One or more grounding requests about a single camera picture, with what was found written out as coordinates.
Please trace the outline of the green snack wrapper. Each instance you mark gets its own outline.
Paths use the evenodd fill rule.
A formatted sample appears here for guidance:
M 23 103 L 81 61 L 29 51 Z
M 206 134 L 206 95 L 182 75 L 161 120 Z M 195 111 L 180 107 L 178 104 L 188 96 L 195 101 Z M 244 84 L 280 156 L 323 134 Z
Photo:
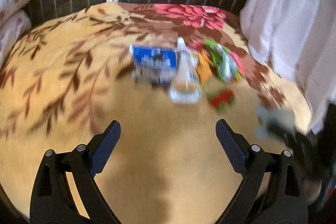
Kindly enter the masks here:
M 222 81 L 231 83 L 242 78 L 244 67 L 236 53 L 209 39 L 205 39 L 204 43 L 211 54 L 217 75 Z

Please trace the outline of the rolled pink floral quilt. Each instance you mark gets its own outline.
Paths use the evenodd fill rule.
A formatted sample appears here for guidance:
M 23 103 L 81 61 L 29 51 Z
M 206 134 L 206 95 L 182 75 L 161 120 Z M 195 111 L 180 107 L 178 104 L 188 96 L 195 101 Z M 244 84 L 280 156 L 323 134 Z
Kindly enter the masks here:
M 31 21 L 23 11 L 29 1 L 1 0 L 1 65 L 20 36 L 31 28 Z

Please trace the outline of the red green small wrapper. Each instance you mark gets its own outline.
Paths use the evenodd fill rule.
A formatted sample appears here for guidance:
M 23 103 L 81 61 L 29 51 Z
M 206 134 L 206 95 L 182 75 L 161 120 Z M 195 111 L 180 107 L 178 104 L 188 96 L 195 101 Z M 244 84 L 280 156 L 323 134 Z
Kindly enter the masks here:
M 208 102 L 217 112 L 222 112 L 227 106 L 231 106 L 235 101 L 234 92 L 231 89 L 220 90 L 207 96 Z

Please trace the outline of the blue white snack box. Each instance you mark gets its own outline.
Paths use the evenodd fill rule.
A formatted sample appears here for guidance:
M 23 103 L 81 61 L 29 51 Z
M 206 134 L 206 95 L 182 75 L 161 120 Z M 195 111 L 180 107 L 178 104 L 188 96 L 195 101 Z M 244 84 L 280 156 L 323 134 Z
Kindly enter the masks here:
M 130 46 L 134 61 L 132 79 L 149 81 L 156 85 L 169 85 L 177 73 L 177 54 L 173 49 Z

